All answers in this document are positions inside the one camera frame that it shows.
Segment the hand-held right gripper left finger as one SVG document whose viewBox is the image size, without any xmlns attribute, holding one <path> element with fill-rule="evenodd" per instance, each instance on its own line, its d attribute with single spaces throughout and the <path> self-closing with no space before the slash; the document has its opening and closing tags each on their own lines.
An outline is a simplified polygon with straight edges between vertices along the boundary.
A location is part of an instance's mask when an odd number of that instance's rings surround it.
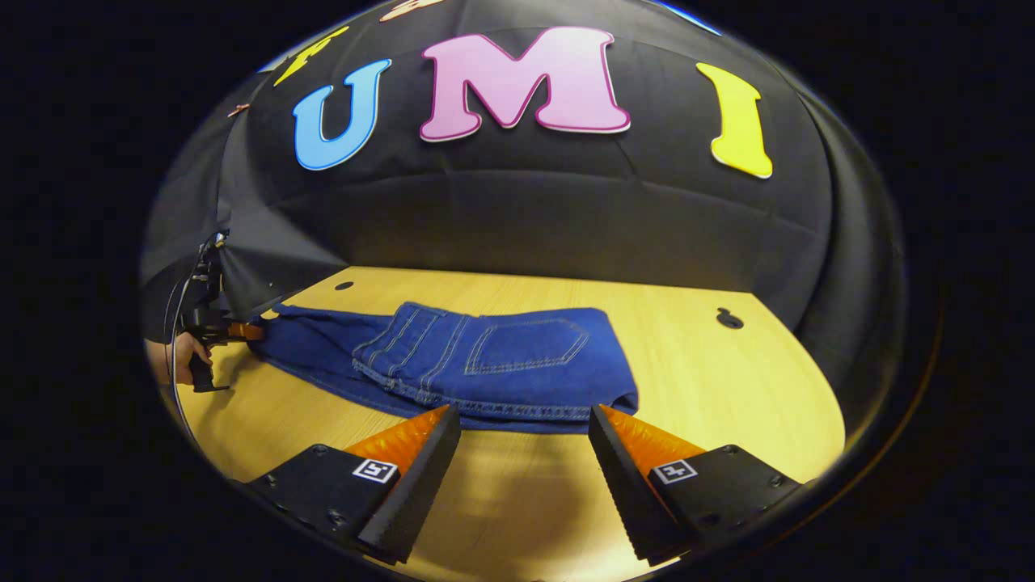
<svg viewBox="0 0 1035 582">
<path fill-rule="evenodd" d="M 406 563 L 461 438 L 446 405 L 336 449 L 310 445 L 243 490 L 319 539 L 394 566 Z"/>
</svg>

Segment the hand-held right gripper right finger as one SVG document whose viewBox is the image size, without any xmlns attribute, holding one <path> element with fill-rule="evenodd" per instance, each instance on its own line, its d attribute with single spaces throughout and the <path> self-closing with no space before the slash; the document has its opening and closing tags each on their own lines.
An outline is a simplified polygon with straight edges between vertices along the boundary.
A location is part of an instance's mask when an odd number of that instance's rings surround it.
<svg viewBox="0 0 1035 582">
<path fill-rule="evenodd" d="M 705 559 L 768 525 L 802 483 L 740 445 L 703 449 L 614 407 L 589 439 L 635 558 Z"/>
</svg>

